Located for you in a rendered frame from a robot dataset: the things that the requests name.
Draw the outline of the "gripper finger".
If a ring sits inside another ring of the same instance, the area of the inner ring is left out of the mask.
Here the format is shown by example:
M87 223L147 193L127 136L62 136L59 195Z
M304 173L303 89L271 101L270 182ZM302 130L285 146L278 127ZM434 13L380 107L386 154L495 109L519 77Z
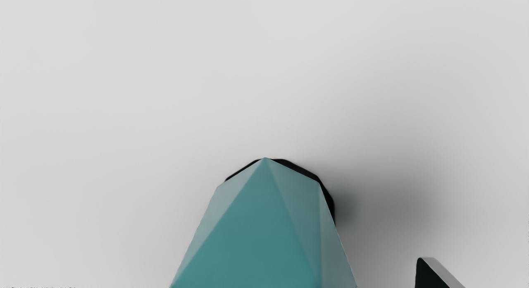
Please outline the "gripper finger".
M415 288L465 288L438 260L419 257L416 261Z

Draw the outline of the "teal faceted mug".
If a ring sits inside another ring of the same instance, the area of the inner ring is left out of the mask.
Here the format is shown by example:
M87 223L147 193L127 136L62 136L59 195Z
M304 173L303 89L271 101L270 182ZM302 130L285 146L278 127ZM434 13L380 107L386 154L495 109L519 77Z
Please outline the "teal faceted mug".
M285 159L221 183L170 288L359 288L321 179Z

